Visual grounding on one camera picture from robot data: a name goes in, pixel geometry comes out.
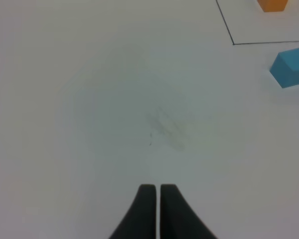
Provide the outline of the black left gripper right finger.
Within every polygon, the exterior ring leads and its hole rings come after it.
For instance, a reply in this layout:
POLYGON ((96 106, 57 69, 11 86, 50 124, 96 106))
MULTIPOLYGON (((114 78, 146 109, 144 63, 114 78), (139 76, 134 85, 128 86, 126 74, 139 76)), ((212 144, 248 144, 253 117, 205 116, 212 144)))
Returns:
POLYGON ((160 187, 161 239, 216 239, 174 184, 160 187))

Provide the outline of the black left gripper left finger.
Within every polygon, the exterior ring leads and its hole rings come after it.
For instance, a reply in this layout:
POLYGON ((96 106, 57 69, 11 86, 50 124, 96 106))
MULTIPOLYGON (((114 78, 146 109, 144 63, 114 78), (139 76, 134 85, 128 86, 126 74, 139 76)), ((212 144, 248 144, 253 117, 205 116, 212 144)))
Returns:
POLYGON ((156 187, 142 184, 110 239, 154 238, 156 238, 156 187))

